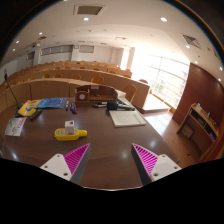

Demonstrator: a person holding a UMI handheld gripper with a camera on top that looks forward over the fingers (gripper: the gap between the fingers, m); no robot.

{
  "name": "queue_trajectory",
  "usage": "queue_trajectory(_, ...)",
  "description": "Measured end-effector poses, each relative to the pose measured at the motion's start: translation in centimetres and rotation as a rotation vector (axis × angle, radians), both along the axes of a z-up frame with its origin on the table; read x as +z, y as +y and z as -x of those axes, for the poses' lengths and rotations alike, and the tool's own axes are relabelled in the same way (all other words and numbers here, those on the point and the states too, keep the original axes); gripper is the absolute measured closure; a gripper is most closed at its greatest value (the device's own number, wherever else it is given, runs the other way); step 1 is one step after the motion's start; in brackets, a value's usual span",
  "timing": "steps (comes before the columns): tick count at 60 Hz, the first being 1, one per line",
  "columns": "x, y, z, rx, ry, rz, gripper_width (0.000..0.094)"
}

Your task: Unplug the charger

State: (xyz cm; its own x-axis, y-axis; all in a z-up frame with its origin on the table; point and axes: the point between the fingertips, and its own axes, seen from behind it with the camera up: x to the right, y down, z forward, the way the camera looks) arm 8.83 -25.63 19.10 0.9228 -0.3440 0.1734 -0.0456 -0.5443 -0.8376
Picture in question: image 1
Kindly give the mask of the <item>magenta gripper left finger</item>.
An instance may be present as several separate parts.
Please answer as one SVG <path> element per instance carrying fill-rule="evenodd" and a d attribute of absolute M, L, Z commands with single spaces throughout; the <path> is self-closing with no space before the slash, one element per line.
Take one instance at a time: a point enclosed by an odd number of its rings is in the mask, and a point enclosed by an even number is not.
<path fill-rule="evenodd" d="M 69 153 L 55 154 L 41 169 L 72 183 L 79 184 L 91 154 L 91 144 L 85 144 Z"/>

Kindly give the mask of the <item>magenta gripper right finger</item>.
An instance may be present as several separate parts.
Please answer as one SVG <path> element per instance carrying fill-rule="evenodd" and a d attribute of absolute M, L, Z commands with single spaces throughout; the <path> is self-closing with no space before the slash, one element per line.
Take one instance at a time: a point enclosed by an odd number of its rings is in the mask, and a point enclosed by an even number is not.
<path fill-rule="evenodd" d="M 181 169 L 166 154 L 157 155 L 135 143 L 132 144 L 131 153 L 143 185 L 155 182 Z"/>

